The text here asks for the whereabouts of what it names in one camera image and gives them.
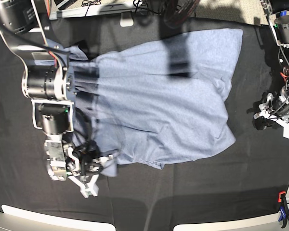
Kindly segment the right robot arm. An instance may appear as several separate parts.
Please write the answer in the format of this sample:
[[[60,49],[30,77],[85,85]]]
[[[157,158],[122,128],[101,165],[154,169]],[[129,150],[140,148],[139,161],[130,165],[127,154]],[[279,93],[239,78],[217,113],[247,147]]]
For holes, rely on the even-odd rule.
[[[94,157],[66,138],[74,131],[76,89],[69,52],[55,36],[46,0],[0,0],[0,35],[24,64],[21,88],[32,102],[35,128],[46,135],[48,174],[71,180],[85,195],[96,195],[96,182],[112,155]]]

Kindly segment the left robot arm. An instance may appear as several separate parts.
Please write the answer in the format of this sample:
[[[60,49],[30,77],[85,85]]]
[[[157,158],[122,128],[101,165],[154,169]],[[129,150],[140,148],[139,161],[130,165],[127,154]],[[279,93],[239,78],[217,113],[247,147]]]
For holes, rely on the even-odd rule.
[[[255,127],[264,130],[274,123],[289,126],[289,0],[260,1],[274,41],[279,48],[280,75],[285,85],[279,93],[267,93],[254,114]]]

